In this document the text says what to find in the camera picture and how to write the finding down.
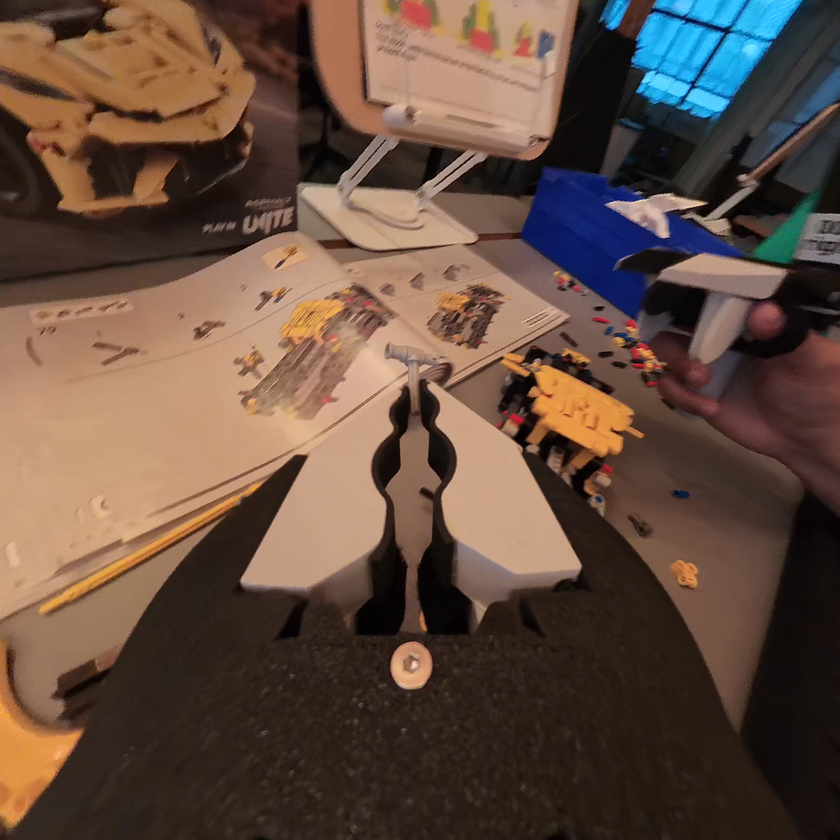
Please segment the blue plastic bin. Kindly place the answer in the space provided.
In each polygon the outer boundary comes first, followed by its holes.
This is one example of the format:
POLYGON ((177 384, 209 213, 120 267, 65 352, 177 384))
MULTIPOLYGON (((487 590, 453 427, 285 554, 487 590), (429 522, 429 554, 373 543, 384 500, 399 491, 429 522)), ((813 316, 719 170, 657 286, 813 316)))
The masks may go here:
POLYGON ((545 167, 521 237, 540 254, 593 289, 619 311, 636 316, 646 290, 641 274, 615 270, 626 256, 655 247, 689 254, 737 257, 741 253, 680 211, 669 213, 670 237, 661 239, 606 208, 642 198, 603 175, 545 167))

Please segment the blue lit window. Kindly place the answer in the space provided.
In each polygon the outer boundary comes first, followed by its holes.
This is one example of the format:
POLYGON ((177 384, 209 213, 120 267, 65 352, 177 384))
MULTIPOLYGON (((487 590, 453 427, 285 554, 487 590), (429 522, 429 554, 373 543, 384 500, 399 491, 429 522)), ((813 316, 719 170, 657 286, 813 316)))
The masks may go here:
POLYGON ((637 95, 719 117, 801 1, 657 1, 637 37, 637 95))

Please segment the pile of small coloured pins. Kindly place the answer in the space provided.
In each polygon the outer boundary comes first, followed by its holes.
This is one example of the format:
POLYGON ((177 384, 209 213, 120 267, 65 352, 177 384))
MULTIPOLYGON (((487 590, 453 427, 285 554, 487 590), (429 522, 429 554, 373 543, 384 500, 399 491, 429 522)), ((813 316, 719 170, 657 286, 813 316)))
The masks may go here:
POLYGON ((637 321, 617 311, 608 311, 603 304, 593 307, 591 321, 602 331, 604 339, 597 357, 618 370, 632 372, 646 389, 657 388, 667 364, 642 338, 637 321))

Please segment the grey T-shaped brick piece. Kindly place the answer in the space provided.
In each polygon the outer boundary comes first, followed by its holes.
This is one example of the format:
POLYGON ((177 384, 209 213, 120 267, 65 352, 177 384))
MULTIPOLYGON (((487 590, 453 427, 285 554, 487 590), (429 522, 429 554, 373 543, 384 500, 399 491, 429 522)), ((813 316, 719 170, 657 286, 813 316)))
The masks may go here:
POLYGON ((455 363, 447 356, 432 353, 413 345, 388 343, 385 359, 404 367, 403 373, 393 382, 389 392, 387 416, 395 426, 403 424, 404 418, 423 413, 423 399, 430 400, 439 408, 440 396, 455 371, 455 363))

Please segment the printed instruction sheet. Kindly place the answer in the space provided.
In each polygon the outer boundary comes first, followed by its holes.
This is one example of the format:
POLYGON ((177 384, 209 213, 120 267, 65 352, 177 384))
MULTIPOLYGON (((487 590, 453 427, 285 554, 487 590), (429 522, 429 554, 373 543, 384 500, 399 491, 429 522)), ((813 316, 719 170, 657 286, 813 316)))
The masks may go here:
POLYGON ((359 2, 365 98, 546 140, 575 10, 566 1, 359 2))

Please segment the open instruction booklet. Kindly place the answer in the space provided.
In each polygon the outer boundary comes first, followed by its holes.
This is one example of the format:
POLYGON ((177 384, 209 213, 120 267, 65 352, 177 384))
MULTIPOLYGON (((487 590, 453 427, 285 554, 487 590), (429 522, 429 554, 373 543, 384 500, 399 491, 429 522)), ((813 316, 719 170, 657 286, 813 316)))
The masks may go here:
POLYGON ((457 383, 569 319, 464 245, 344 265, 302 234, 2 308, 2 617, 307 452, 404 378, 388 343, 457 383))

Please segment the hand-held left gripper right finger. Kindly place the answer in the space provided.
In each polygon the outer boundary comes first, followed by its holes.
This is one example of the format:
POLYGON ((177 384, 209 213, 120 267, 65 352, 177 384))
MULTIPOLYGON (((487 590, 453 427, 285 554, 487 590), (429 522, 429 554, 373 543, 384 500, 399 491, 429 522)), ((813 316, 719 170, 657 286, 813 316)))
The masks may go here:
POLYGON ((441 386, 421 381, 419 415, 438 483, 417 570, 428 632, 469 632, 486 609, 578 584, 582 564, 520 447, 441 386))

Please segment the green plastic board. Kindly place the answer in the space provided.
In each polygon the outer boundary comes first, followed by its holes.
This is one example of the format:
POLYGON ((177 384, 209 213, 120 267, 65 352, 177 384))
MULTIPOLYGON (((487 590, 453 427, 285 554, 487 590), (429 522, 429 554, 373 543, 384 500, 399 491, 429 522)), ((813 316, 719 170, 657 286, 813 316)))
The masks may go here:
POLYGON ((823 189, 820 187, 802 198, 782 225, 755 248, 752 257, 778 266, 791 264, 802 238, 805 222, 815 211, 822 193, 823 189))

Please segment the black toy car box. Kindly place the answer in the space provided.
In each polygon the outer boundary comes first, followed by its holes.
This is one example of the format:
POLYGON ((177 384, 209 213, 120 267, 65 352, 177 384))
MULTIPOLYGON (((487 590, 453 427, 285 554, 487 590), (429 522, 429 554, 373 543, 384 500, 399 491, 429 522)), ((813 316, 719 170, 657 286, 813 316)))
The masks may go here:
POLYGON ((2 281, 298 229, 300 5, 2 1, 2 281))

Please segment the grey desk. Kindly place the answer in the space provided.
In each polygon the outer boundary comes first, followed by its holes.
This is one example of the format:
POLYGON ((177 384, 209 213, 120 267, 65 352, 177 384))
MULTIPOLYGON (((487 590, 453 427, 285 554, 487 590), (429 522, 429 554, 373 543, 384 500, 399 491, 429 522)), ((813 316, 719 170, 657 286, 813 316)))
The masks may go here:
MULTIPOLYGON (((302 191, 306 186, 308 184, 303 183, 297 189, 298 231, 325 249, 356 248, 303 201, 302 191)), ((519 238, 530 212, 532 197, 442 192, 435 202, 455 220, 475 231, 479 242, 485 242, 519 238)))
POLYGON ((732 735, 700 651, 656 577, 535 455, 524 454, 539 463, 534 475, 581 561, 578 584, 490 605, 469 632, 428 632, 417 570, 438 478, 427 455, 427 431, 410 415, 402 467, 387 488, 406 562, 399 631, 356 632, 332 605, 240 586, 306 457, 295 455, 159 590, 69 757, 467 753, 473 742, 547 747, 587 733, 599 745, 609 728, 622 736, 673 729, 667 714, 681 722, 689 700, 732 735))

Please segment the long yellow rod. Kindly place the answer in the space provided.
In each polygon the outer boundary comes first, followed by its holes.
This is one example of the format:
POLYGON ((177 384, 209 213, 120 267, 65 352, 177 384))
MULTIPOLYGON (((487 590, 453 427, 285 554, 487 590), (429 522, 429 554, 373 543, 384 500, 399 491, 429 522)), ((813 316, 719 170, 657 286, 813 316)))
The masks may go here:
POLYGON ((246 490, 203 511, 192 520, 184 522, 158 539, 144 545, 142 548, 84 577, 79 582, 40 604, 38 606, 38 614, 43 616, 55 613, 79 601, 90 593, 110 584, 120 576, 182 542, 194 533, 215 524, 219 519, 231 512, 231 510, 234 510, 242 501, 254 494, 263 484, 264 481, 261 480, 250 485, 246 490))

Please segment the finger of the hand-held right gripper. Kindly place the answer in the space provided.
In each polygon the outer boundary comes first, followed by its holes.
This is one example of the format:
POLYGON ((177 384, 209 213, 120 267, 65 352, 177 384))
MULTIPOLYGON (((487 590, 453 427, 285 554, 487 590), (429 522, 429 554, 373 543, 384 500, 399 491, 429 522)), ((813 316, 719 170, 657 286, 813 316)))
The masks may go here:
POLYGON ((772 298, 788 270, 753 259, 681 251, 640 251, 616 270, 641 274, 647 288, 639 336, 672 330, 689 336, 689 357, 716 362, 740 339, 753 303, 772 298))

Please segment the yellow black brick car model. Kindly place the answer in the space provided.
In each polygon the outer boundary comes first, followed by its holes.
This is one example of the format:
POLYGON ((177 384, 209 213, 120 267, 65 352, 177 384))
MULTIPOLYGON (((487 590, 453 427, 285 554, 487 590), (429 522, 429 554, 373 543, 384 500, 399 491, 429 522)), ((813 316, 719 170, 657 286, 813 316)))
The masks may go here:
POLYGON ((533 345, 500 358, 507 376, 498 428, 526 455, 535 455, 595 508, 613 483, 612 459, 628 439, 643 440, 634 410, 598 379, 590 359, 570 349, 533 345))

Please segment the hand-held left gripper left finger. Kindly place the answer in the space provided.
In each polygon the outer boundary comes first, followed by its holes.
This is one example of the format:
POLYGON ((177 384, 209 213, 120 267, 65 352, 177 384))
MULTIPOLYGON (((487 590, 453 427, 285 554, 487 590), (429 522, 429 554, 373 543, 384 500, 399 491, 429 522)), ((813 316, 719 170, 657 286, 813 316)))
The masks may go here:
POLYGON ((311 450, 240 578, 244 590, 326 603, 356 632, 400 630, 406 562, 387 488, 410 413, 407 386, 387 392, 311 450))

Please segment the person's right hand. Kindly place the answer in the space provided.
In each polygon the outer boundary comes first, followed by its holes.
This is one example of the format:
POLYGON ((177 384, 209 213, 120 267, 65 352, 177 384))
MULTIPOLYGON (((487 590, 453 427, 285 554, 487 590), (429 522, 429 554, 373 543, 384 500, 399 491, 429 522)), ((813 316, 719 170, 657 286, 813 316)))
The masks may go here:
POLYGON ((839 513, 839 347, 810 332, 794 351, 748 359, 718 399, 700 390, 710 367, 689 357, 687 336, 660 332, 649 345, 667 364, 660 395, 734 443, 787 468, 839 513))

